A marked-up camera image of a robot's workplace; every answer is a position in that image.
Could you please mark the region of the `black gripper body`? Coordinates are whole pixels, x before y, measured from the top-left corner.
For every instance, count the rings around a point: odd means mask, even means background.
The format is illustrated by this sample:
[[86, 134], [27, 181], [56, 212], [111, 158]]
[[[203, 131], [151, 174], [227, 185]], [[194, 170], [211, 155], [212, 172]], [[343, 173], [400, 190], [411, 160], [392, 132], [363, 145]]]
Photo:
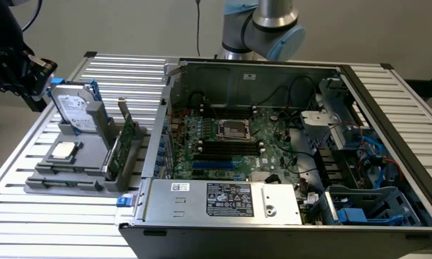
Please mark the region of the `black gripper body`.
[[34, 51], [26, 45], [24, 50], [0, 48], [0, 91], [22, 95], [35, 83], [30, 55]]

